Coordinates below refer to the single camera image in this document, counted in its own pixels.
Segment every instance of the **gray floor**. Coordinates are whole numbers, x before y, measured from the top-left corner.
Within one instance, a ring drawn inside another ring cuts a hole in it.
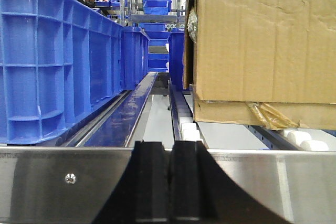
[[[188,104],[192,107],[192,97],[186,95]],[[173,130],[169,106],[169,97],[154,95],[149,118],[145,127],[145,141],[161,141],[166,148],[173,146]],[[266,146],[243,125],[199,123],[204,138],[213,149],[227,150],[259,150]],[[331,151],[336,151],[336,137],[321,131],[300,129],[310,133],[314,140],[324,141]]]

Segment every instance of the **cardboard box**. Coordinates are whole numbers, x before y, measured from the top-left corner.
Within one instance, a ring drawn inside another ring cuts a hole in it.
[[[263,102],[336,130],[336,0],[188,0],[187,21],[192,9],[184,85],[196,121],[262,125],[247,104]]]

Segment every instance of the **screw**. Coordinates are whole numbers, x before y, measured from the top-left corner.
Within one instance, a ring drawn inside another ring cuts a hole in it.
[[[65,183],[73,185],[74,183],[76,183],[76,176],[73,173],[69,173],[65,176],[64,180]]]

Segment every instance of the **plastic wrap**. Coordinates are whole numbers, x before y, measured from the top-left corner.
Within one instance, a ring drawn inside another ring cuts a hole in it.
[[[188,18],[188,32],[191,40],[197,43],[197,15],[195,9],[192,8],[189,12]]]
[[[247,105],[256,118],[269,130],[282,130],[299,126],[268,103],[249,102]]]

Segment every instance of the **roller conveyor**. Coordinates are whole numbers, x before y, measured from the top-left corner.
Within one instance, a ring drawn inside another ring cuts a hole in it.
[[[173,149],[136,142],[153,94],[169,94]],[[61,147],[0,147],[0,222],[336,222],[333,152],[295,151],[256,126],[272,151],[215,150],[202,124],[202,142],[182,141],[181,118],[192,118],[185,96],[149,73]]]

